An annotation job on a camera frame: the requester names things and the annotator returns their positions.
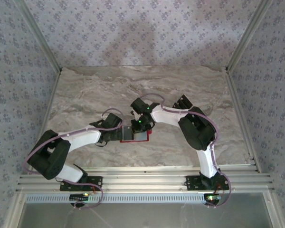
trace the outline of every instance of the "mounting plate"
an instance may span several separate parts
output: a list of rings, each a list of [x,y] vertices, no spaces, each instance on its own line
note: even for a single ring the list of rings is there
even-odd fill
[[[86,183],[96,184],[99,187],[102,187],[103,185],[103,177],[97,177],[97,176],[88,176],[86,178]],[[80,185],[73,185],[66,183],[64,181],[60,184],[60,191],[100,191],[98,188],[94,188],[91,186],[80,186]]]
[[[229,190],[229,185],[227,182],[227,179],[219,175],[216,177],[215,184],[207,188],[203,183],[202,183],[202,177],[201,176],[186,176],[186,181],[184,182],[184,185],[187,186],[188,191],[194,191],[194,190],[213,190],[215,191],[218,188],[218,185],[221,186],[219,190]]]

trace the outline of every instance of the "marble surface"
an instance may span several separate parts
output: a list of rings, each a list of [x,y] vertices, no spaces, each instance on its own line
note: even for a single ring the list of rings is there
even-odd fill
[[[248,152],[218,69],[206,66],[106,66],[63,68],[50,111],[47,129],[66,132],[98,121],[109,107],[122,110],[129,124],[132,101],[145,93],[159,93],[165,105],[185,94],[220,129],[215,146],[218,164],[244,164]],[[146,101],[159,102],[154,96]],[[197,154],[177,127],[157,123],[149,142],[109,142],[72,151],[67,158],[82,167],[116,166],[199,166]]]

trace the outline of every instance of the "wall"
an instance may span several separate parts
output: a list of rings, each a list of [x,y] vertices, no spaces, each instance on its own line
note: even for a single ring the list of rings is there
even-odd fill
[[[0,0],[0,227],[56,75],[14,2]]]
[[[225,66],[259,0],[26,0],[61,66]]]
[[[267,11],[232,76],[263,172],[285,212],[285,0]]]

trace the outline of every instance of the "red object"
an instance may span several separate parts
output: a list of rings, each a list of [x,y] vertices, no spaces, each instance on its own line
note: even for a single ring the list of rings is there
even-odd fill
[[[119,142],[121,142],[121,143],[139,143],[139,142],[148,142],[149,141],[149,134],[152,134],[152,130],[149,130],[149,131],[147,131],[147,140],[143,140],[143,141],[136,141],[136,140],[130,140],[130,141],[123,141],[123,140],[121,140],[121,141],[119,141]]]

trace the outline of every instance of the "aluminum frame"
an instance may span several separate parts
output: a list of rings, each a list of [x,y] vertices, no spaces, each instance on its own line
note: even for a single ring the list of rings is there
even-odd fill
[[[220,167],[230,177],[233,194],[263,193],[273,227],[285,227],[281,211],[278,210],[278,202],[271,192],[274,187],[269,174],[258,173],[256,166],[251,164],[221,165]],[[129,195],[133,193],[181,193],[189,195],[211,192],[187,191],[187,187],[184,185],[185,176],[198,175],[199,167],[104,167],[85,170],[91,176],[101,175],[104,177],[104,193],[116,195],[120,193]],[[59,182],[48,181],[41,175],[21,175],[4,227],[16,228],[18,226],[27,196],[36,193],[55,194],[57,196],[70,193],[59,191],[59,187]],[[72,194],[84,192],[78,191],[72,192]]]
[[[234,68],[236,67],[238,61],[241,59],[245,49],[249,45],[256,29],[258,28],[259,24],[261,23],[265,13],[267,12],[269,6],[271,5],[272,0],[261,0],[250,19],[249,24],[247,25],[244,34],[241,37],[241,40],[237,44],[236,49],[234,50],[230,60],[227,64],[228,73],[232,73]]]
[[[39,43],[39,46],[40,46],[42,52],[47,57],[47,60],[49,61],[50,65],[53,67],[53,69],[57,73],[60,72],[60,65],[59,65],[58,61],[56,60],[55,55],[53,54],[51,48],[49,47],[46,39],[44,38],[40,28],[37,25],[37,22],[35,21],[32,13],[30,12],[25,1],[24,0],[14,0],[14,2],[17,5],[17,7],[18,7],[20,13],[22,14],[24,20],[28,24],[31,32],[34,34],[36,41]]]

